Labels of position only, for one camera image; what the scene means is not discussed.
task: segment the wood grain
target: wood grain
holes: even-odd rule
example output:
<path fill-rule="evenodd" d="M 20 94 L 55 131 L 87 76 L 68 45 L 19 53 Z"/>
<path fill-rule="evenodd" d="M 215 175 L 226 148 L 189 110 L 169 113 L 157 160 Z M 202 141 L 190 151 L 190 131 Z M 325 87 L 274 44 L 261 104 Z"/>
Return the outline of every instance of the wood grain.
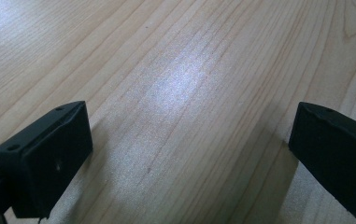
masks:
<path fill-rule="evenodd" d="M 356 119 L 356 0 L 0 0 L 0 143 L 76 100 L 41 223 L 356 223 L 286 145 L 300 101 Z"/>

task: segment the mounting hole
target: mounting hole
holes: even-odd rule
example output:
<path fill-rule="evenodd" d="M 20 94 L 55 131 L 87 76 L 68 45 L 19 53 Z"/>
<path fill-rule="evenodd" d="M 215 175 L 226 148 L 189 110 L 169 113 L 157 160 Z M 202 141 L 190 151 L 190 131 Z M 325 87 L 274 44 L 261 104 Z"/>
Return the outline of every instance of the mounting hole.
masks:
<path fill-rule="evenodd" d="M 7 150 L 8 150 L 8 151 L 13 151 L 13 150 L 15 150 L 15 149 L 18 149 L 19 147 L 20 147 L 20 145 L 15 144 L 15 145 L 12 145 L 11 147 L 8 147 Z"/>
<path fill-rule="evenodd" d="M 61 160 L 55 160 L 55 171 L 56 172 L 61 172 L 62 170 L 62 161 Z"/>

